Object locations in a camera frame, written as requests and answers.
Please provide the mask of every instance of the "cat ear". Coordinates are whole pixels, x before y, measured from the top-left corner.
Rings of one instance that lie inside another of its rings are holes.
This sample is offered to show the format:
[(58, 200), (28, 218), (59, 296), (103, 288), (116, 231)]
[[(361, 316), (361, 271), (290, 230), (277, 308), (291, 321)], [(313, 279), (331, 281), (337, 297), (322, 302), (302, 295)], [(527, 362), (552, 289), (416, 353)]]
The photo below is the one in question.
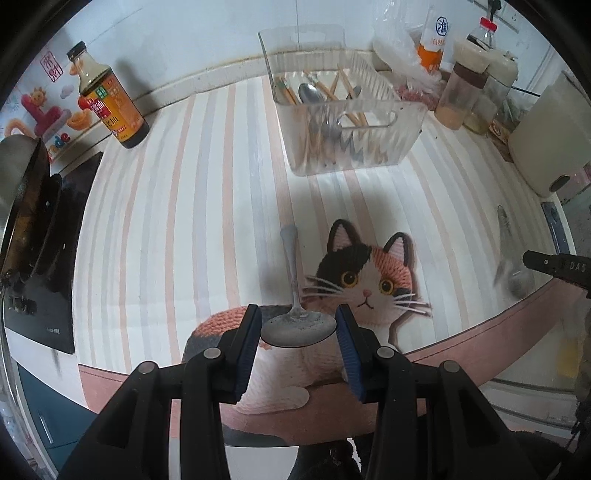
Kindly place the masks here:
[(326, 251), (336, 252), (342, 248), (360, 243), (361, 239), (353, 224), (348, 220), (337, 220), (330, 229)]
[(384, 251), (398, 258), (407, 267), (410, 260), (410, 238), (406, 233), (395, 233), (384, 245)]

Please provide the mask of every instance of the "spoon handle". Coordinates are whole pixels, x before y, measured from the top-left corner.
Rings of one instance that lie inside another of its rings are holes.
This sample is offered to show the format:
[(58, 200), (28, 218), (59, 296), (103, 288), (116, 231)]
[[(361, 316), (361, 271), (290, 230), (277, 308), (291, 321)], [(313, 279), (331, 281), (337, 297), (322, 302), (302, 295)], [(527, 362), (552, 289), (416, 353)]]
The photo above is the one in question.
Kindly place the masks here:
[(283, 249), (287, 258), (287, 271), (290, 277), (291, 293), (293, 295), (293, 307), (300, 307), (300, 288), (297, 284), (296, 270), (296, 241), (297, 227), (287, 225), (281, 229), (281, 239), (283, 240)]

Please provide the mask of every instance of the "plastic bag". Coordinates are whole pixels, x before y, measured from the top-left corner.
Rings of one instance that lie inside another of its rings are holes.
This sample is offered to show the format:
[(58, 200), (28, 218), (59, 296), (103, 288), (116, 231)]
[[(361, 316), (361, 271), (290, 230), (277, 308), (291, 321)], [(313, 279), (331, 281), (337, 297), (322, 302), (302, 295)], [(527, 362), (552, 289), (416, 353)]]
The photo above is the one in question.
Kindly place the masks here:
[(403, 100), (422, 101), (434, 109), (432, 104), (437, 105), (441, 94), (441, 74), (430, 74), (421, 65), (417, 45), (405, 23), (407, 5), (408, 0), (378, 2), (374, 51), (397, 76), (405, 78), (406, 85), (394, 85)]

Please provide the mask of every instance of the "soy sauce bottle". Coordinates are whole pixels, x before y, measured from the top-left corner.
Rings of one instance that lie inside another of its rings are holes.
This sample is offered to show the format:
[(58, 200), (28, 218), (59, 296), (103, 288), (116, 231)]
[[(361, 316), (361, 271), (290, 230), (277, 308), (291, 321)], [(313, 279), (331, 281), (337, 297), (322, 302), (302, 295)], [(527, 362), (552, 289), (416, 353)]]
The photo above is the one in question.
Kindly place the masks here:
[(83, 41), (68, 52), (68, 58), (80, 77), (80, 108), (96, 113), (125, 148), (139, 144), (148, 135), (150, 126), (111, 67), (97, 63), (86, 51)]

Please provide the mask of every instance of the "cat eye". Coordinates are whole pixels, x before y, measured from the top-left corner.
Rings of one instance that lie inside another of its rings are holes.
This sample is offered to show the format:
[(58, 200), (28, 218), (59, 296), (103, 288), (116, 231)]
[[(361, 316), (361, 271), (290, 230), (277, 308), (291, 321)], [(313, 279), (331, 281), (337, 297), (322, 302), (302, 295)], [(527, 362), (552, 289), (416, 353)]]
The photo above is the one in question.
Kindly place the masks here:
[(390, 280), (389, 278), (383, 279), (379, 283), (379, 290), (384, 295), (391, 295), (392, 292), (394, 291), (394, 282), (392, 280)]
[(347, 288), (353, 288), (358, 281), (359, 277), (353, 272), (345, 272), (340, 276), (340, 282)]

